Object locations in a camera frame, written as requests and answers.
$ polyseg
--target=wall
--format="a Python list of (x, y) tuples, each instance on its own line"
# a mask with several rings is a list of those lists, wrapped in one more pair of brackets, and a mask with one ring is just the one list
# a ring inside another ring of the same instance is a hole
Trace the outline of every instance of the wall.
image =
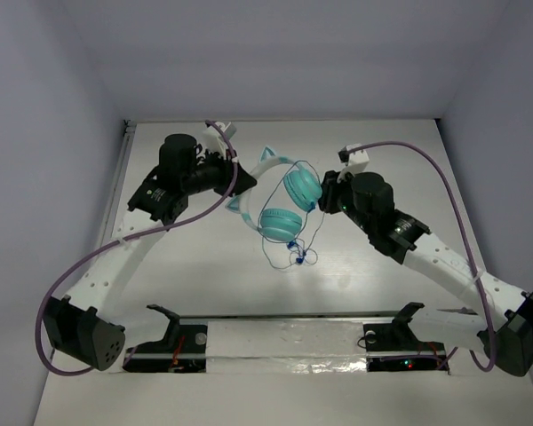
[(510, 3), (441, 129), (486, 264), (533, 288), (533, 0)]
[(0, 0), (0, 425), (33, 422), (37, 306), (95, 240), (121, 123), (60, 2)]
[(62, 0), (132, 119), (440, 117), (508, 0)]

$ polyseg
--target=ear cushion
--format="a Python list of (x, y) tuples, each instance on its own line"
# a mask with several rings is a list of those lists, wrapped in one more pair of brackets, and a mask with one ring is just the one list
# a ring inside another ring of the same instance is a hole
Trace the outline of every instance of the ear cushion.
[(302, 229), (302, 217), (286, 209), (265, 209), (259, 222), (262, 235), (280, 242), (294, 240)]
[(284, 177), (283, 183), (294, 204), (303, 211), (315, 209), (322, 197), (322, 187), (309, 170), (294, 170)]

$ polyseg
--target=teal cat ear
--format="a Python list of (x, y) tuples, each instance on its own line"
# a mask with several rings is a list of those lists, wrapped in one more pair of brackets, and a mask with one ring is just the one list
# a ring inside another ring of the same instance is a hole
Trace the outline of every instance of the teal cat ear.
[(225, 205), (225, 208), (233, 213), (241, 213), (239, 210), (239, 197), (233, 197), (233, 199)]
[(270, 146), (265, 146), (262, 154), (260, 155), (259, 162), (263, 162), (270, 157), (276, 157), (276, 152)]

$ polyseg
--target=table surface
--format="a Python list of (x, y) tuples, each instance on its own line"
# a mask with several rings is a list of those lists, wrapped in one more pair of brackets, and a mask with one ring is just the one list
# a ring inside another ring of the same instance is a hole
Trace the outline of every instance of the table surface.
[[(426, 150), (441, 165), (461, 197), (434, 121), (238, 122), (233, 138), (242, 166), (251, 170), (265, 145), (278, 154), (304, 159), (323, 175), (340, 167), (336, 152), (345, 145), (402, 140)], [(157, 164), (158, 148), (171, 133), (198, 138), (201, 123), (139, 124), (120, 199), (115, 228), (139, 183)], [(417, 154), (400, 147), (369, 151), (369, 170), (393, 186), (398, 209), (417, 217), (455, 250), (464, 253), (441, 180)], [(251, 197), (256, 217), (285, 172), (267, 172)], [(214, 193), (190, 198), (192, 216), (215, 200)], [(279, 190), (273, 206), (292, 209)], [(482, 264), (466, 214), (474, 253)], [(322, 216), (308, 217), (306, 240)], [(147, 255), (119, 304), (137, 312), (158, 303), (180, 315), (280, 314), (394, 311), (419, 301), (437, 308), (461, 303), (430, 280), (377, 253), (344, 215), (324, 218), (314, 241), (313, 266), (272, 269), (261, 239), (241, 218), (223, 208), (170, 232)], [(269, 247), (276, 262), (288, 258)], [(76, 368), (57, 354), (60, 367)], [(438, 372), (364, 375), (105, 375), (78, 378), (49, 375), (37, 425), (49, 424), (533, 424), (530, 378), (475, 369), (461, 351), (452, 376)]]

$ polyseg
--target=cat ear headphones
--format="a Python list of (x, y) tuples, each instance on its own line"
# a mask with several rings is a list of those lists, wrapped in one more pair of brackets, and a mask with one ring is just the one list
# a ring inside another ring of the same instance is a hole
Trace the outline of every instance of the cat ear headphones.
[[(266, 146), (260, 156), (259, 164), (250, 172), (250, 175), (259, 180), (267, 170), (282, 164), (296, 165), (297, 169), (287, 172), (282, 182), (294, 204), (300, 210), (310, 213), (322, 197), (322, 187), (319, 179), (300, 161), (277, 155), (272, 148)], [(287, 247), (290, 249), (292, 242), (303, 229), (302, 217), (287, 209), (263, 209), (259, 215), (259, 225), (257, 225), (249, 214), (251, 191), (252, 188), (234, 197), (226, 208), (240, 214), (245, 224), (268, 240), (288, 243)]]

